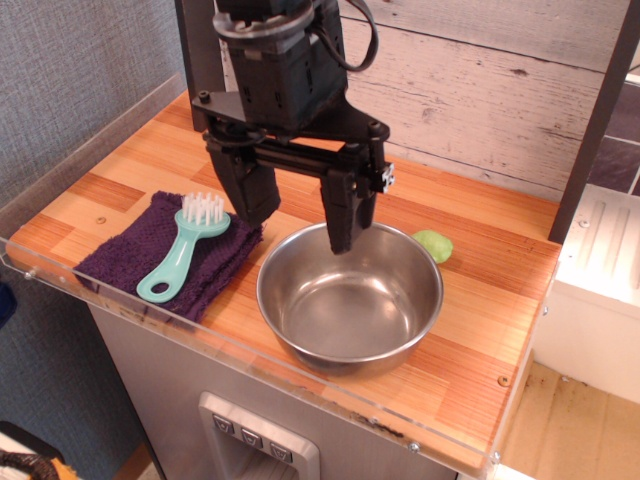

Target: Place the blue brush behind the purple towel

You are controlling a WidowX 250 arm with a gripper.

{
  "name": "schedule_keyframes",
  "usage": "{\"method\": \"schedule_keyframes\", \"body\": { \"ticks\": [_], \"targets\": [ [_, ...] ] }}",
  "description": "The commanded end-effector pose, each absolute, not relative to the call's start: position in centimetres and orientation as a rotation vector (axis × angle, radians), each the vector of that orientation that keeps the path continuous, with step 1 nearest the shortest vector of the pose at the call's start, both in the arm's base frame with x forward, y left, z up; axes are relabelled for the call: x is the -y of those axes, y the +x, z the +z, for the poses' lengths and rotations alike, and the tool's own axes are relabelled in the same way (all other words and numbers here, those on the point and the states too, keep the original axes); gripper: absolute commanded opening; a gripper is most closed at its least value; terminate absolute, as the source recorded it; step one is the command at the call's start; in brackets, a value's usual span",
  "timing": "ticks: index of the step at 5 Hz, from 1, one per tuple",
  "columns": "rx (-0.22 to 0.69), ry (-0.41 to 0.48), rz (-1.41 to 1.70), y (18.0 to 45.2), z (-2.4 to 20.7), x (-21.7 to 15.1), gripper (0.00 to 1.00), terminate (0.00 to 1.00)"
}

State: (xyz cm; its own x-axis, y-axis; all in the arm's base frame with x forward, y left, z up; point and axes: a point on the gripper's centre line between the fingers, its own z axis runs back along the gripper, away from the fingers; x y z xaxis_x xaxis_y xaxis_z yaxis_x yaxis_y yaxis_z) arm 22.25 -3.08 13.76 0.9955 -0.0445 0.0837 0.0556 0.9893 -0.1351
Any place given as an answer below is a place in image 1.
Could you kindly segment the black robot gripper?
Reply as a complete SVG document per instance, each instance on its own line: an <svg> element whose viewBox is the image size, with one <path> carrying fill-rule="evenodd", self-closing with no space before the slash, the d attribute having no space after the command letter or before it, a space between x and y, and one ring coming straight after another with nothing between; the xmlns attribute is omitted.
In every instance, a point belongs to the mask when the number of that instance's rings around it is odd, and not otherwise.
<svg viewBox="0 0 640 480"><path fill-rule="evenodd" d="M388 127L346 99L338 39L233 39L229 53L237 91L202 90L192 105L206 121L207 150L237 216L261 225L279 208L276 170L315 177L331 251L349 252L373 222L376 193L394 177L384 157Z"/></svg>

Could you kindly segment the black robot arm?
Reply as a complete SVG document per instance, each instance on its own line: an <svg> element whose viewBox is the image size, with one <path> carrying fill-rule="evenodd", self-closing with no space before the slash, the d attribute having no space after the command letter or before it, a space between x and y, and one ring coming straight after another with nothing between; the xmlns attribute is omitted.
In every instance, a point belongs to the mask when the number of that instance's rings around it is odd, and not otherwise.
<svg viewBox="0 0 640 480"><path fill-rule="evenodd" d="M193 106L215 173L236 214L257 227L280 205L277 170L317 178L330 246L348 252L392 185L390 130L347 100L334 1L221 1L213 18L237 88L200 92Z"/></svg>

